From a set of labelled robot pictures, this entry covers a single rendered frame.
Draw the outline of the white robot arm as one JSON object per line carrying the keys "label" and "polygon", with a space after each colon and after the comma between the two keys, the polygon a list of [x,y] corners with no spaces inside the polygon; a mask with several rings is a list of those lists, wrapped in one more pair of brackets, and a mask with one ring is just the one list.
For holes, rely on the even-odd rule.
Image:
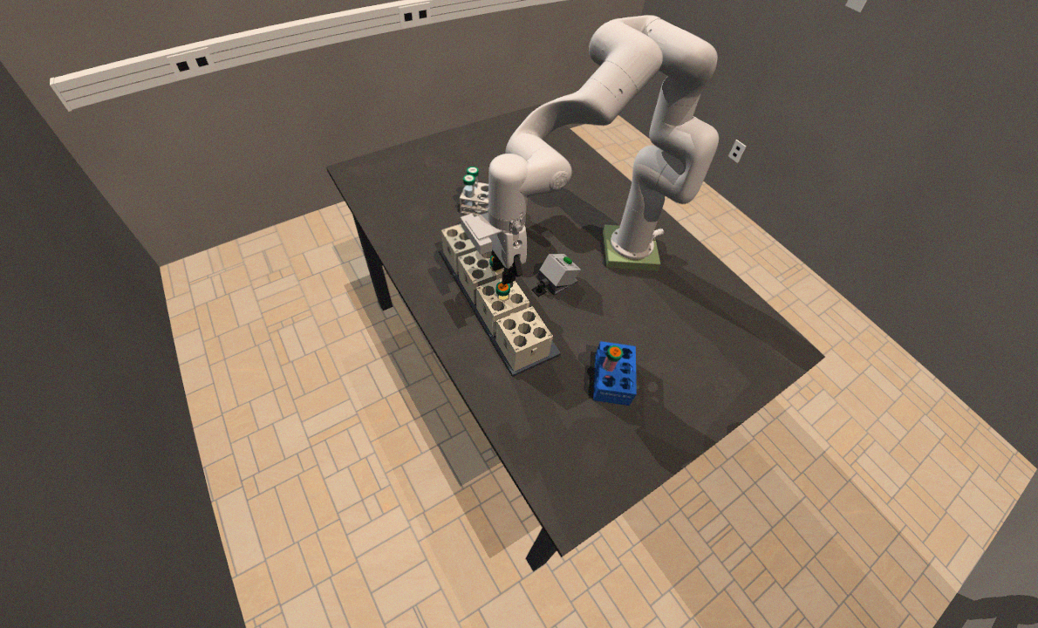
{"label": "white robot arm", "polygon": [[648,133],[653,146],[636,154],[611,246],[621,256],[646,258],[653,253],[653,239],[664,234],[655,230],[664,196],[687,204],[701,189],[719,135],[693,113],[717,69],[717,51],[661,17],[639,16],[600,25],[590,40],[590,56],[600,67],[585,85],[538,107],[512,134],[506,154],[488,166],[488,212],[461,217],[461,228],[480,255],[492,251],[490,236],[522,231],[528,196],[551,194],[570,182],[570,161],[543,139],[562,125],[613,122],[658,71],[667,77]]}

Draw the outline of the blue tube rack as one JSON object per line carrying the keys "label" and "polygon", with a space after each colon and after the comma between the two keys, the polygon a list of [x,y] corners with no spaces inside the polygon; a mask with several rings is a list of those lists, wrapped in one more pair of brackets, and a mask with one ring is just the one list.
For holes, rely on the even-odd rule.
{"label": "blue tube rack", "polygon": [[[629,406],[636,395],[636,350],[630,345],[617,345],[623,350],[624,356],[618,361],[614,371],[608,372],[603,367],[603,363],[605,362],[608,347],[612,345],[614,343],[599,343],[598,352],[595,355],[594,394],[592,394],[592,400]],[[606,378],[605,375],[611,375],[611,377]],[[608,388],[608,386],[613,386],[613,388]]]}

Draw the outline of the cream tube rack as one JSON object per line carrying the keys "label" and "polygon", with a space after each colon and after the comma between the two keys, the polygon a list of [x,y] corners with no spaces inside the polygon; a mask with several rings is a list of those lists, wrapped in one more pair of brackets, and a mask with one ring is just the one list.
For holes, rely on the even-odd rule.
{"label": "cream tube rack", "polygon": [[[472,196],[472,198],[468,198],[466,196],[466,190],[463,189],[462,194],[460,196],[460,206],[462,208],[461,214],[466,214],[466,215],[472,214],[475,215],[475,217],[479,217],[479,215],[486,214],[486,212],[488,212],[488,198],[486,198],[486,196],[488,197],[488,192],[481,191],[482,187],[488,187],[488,184],[479,182],[479,189],[475,189],[475,196]],[[486,196],[481,196],[481,195],[486,195]],[[466,204],[466,200],[474,201],[475,204],[474,206]]]}

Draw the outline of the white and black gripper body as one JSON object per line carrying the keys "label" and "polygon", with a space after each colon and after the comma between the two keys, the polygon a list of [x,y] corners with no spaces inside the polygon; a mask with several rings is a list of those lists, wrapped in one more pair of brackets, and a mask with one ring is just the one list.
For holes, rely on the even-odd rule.
{"label": "white and black gripper body", "polygon": [[526,228],[522,225],[522,231],[504,231],[491,235],[490,240],[492,240],[492,249],[506,268],[510,268],[514,265],[514,256],[519,255],[522,260],[522,265],[526,263],[527,260],[527,234]]}

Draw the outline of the cream bucket adapter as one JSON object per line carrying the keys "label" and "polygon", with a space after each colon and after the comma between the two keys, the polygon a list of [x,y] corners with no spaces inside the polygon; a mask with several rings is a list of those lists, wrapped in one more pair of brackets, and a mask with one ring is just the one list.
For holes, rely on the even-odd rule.
{"label": "cream bucket adapter", "polygon": [[509,283],[509,297],[504,301],[496,297],[495,286],[501,281],[502,278],[476,286],[476,309],[479,309],[483,321],[486,322],[492,337],[496,337],[496,319],[529,309],[528,298],[524,296],[522,289],[518,286],[516,281]]}
{"label": "cream bucket adapter", "polygon": [[516,370],[550,355],[552,334],[534,306],[502,319],[496,319],[495,342],[502,349],[509,365]]}
{"label": "cream bucket adapter", "polygon": [[459,279],[474,304],[476,304],[476,286],[502,278],[504,268],[499,273],[492,271],[488,265],[488,260],[491,256],[492,251],[482,255],[475,251],[458,257]]}
{"label": "cream bucket adapter", "polygon": [[441,230],[440,237],[442,237],[443,253],[450,262],[454,273],[459,276],[458,257],[474,253],[479,249],[468,239],[466,231],[461,229],[461,225]]}

